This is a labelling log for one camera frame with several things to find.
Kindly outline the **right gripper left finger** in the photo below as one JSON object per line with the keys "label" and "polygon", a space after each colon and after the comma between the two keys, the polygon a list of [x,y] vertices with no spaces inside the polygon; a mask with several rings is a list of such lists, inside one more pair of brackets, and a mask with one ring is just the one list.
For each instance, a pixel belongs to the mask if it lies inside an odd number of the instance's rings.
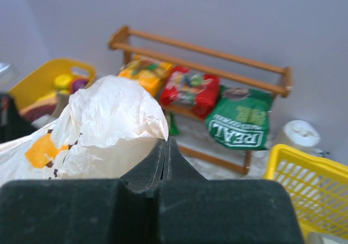
{"label": "right gripper left finger", "polygon": [[155,243],[164,141],[119,179],[15,180],[1,187],[1,243]]}

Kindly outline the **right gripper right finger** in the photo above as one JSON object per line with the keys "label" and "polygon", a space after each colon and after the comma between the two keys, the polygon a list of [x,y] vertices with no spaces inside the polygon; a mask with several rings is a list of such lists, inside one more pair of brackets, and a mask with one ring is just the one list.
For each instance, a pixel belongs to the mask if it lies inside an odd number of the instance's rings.
{"label": "right gripper right finger", "polygon": [[175,141],[160,141],[164,158],[158,185],[159,243],[303,243],[285,188],[272,180],[174,177],[182,155]]}

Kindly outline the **orange plastic grocery bag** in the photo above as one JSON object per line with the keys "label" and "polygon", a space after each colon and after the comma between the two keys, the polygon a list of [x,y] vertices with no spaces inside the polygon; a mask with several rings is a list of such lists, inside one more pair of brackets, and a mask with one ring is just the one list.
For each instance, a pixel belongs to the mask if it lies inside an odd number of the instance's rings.
{"label": "orange plastic grocery bag", "polygon": [[1,183],[119,178],[168,136],[160,105],[142,86],[105,76],[72,94],[58,119],[1,144]]}

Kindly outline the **green Real chips bag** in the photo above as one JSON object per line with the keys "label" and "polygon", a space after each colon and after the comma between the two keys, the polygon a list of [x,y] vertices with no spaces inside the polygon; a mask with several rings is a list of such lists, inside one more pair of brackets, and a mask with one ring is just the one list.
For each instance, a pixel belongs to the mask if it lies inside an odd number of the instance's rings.
{"label": "green Real chips bag", "polygon": [[273,100],[264,91],[222,86],[204,123],[210,136],[228,149],[264,151]]}

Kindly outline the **red chips bag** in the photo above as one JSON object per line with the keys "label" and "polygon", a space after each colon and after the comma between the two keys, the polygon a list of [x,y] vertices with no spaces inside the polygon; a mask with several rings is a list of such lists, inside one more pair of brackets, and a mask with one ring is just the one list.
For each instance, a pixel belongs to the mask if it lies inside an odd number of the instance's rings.
{"label": "red chips bag", "polygon": [[162,105],[180,105],[199,118],[214,109],[220,93],[220,78],[212,74],[197,74],[183,66],[172,69],[160,95]]}

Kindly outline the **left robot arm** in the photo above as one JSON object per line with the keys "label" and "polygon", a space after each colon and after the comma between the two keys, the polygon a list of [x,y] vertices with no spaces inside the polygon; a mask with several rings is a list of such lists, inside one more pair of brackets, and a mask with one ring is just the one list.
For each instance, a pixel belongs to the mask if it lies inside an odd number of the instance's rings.
{"label": "left robot arm", "polygon": [[17,111],[14,99],[1,92],[1,143],[16,140],[37,131]]}

